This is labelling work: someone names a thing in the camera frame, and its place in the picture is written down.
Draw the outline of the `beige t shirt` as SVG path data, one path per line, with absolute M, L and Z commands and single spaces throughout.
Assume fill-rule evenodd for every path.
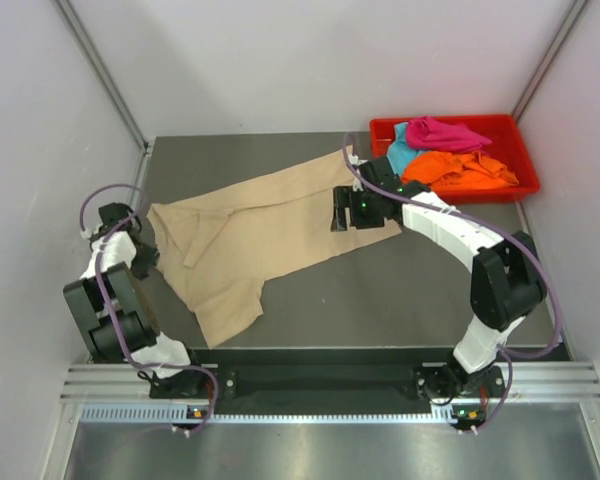
M 333 152 L 150 206 L 158 269 L 195 314 L 208 347 L 235 337 L 262 315 L 266 281 L 399 234 L 393 222 L 331 232 L 332 190 L 353 182 L 341 153 Z

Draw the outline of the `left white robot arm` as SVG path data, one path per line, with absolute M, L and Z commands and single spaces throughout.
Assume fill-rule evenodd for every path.
M 79 279 L 63 287 L 76 326 L 96 363 L 132 363 L 154 399 L 187 399 L 211 392 L 205 370 L 180 341 L 164 334 L 141 291 L 158 250 L 141 239 L 142 225 L 124 203 L 98 210 L 101 223 L 86 233 L 91 258 Z

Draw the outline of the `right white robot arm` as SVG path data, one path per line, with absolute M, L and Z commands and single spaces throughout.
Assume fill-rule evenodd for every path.
M 420 384 L 434 398 L 472 394 L 510 334 L 546 297 L 545 282 L 530 259 L 533 240 L 522 231 L 505 238 L 462 217 L 423 183 L 402 182 L 385 157 L 366 161 L 346 154 L 344 159 L 354 183 L 333 190 L 332 231 L 380 228 L 394 221 L 468 270 L 473 317 L 445 365 Z

